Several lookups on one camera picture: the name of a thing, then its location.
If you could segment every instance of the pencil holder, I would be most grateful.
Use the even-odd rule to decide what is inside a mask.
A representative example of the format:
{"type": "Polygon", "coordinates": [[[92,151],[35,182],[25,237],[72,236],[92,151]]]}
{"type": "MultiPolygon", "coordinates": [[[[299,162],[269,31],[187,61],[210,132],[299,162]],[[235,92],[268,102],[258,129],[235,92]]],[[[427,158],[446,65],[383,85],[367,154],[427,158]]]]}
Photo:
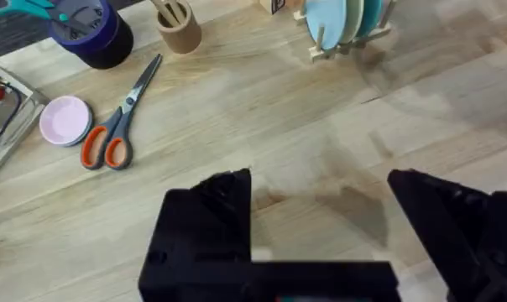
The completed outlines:
{"type": "MultiPolygon", "coordinates": [[[[158,13],[158,30],[173,52],[187,54],[196,49],[200,44],[201,28],[194,17],[190,5],[182,0],[177,1],[177,4],[183,12],[184,19],[182,22],[179,21],[177,26],[173,26],[162,13],[158,13]]],[[[165,6],[173,12],[169,3],[165,3],[165,6]]]]}

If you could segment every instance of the scissors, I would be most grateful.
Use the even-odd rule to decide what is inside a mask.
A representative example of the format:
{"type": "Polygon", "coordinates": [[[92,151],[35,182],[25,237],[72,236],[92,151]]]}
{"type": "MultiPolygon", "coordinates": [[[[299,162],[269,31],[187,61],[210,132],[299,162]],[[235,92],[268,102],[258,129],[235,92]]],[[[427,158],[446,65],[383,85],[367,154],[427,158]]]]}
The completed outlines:
{"type": "Polygon", "coordinates": [[[34,16],[61,23],[83,34],[89,34],[93,29],[69,18],[65,13],[59,11],[55,5],[47,0],[5,0],[7,5],[0,8],[0,15],[9,12],[29,13],[34,16]]]}
{"type": "Polygon", "coordinates": [[[89,132],[81,151],[81,162],[86,169],[99,169],[103,163],[115,170],[128,167],[133,159],[133,147],[128,140],[128,126],[133,116],[133,109],[144,94],[145,88],[151,82],[161,61],[162,55],[157,55],[128,93],[123,104],[107,121],[89,132]]]}

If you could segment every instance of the teal plate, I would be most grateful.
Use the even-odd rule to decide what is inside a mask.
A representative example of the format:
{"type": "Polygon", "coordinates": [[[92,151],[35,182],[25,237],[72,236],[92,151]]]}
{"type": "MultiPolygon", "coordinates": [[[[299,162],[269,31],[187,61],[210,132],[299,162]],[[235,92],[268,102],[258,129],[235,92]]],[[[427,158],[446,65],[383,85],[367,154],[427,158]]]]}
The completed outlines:
{"type": "Polygon", "coordinates": [[[362,38],[367,36],[371,31],[377,27],[382,14],[382,0],[365,0],[363,6],[362,25],[356,34],[357,37],[362,38]]]}
{"type": "Polygon", "coordinates": [[[333,49],[345,30],[347,0],[306,0],[306,22],[313,40],[317,41],[319,27],[324,24],[321,48],[333,49]]]}

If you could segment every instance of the wood grain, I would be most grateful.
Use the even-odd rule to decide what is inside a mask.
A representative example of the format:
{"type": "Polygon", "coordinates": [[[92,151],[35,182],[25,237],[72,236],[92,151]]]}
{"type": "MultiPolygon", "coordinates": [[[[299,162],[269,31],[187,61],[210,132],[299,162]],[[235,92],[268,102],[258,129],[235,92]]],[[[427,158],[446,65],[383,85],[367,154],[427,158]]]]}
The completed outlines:
{"type": "Polygon", "coordinates": [[[401,60],[407,84],[384,94],[350,58],[310,64],[314,42],[290,11],[225,4],[192,2],[204,35],[189,55],[155,38],[144,2],[122,12],[137,50],[113,70],[88,70],[54,48],[16,64],[47,42],[0,59],[49,97],[86,100],[100,122],[165,55],[133,117],[130,169],[87,171],[80,148],[51,146],[36,130],[0,172],[0,302],[139,301],[164,193],[243,167],[253,172],[255,247],[276,259],[390,260],[405,300],[444,299],[385,180],[415,168],[507,190],[507,44],[485,51],[438,34],[395,48],[383,64],[401,60]]]}

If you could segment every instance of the round container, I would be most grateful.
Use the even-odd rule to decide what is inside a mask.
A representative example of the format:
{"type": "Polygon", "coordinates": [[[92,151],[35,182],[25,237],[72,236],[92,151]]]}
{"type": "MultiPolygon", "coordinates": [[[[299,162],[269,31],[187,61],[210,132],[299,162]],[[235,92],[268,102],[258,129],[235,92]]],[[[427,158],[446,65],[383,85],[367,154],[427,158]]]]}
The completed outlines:
{"type": "Polygon", "coordinates": [[[201,28],[197,23],[192,8],[186,1],[177,1],[183,11],[185,22],[177,27],[172,27],[161,13],[157,14],[158,30],[167,45],[177,54],[187,54],[201,42],[201,28]]]}
{"type": "Polygon", "coordinates": [[[81,142],[92,124],[93,114],[89,106],[75,96],[60,96],[51,101],[39,119],[43,138],[61,147],[81,142]]]}
{"type": "Polygon", "coordinates": [[[56,22],[49,25],[50,36],[89,66],[112,68],[130,55],[132,30],[106,0],[60,0],[56,7],[69,18],[94,28],[82,35],[56,22]]]}

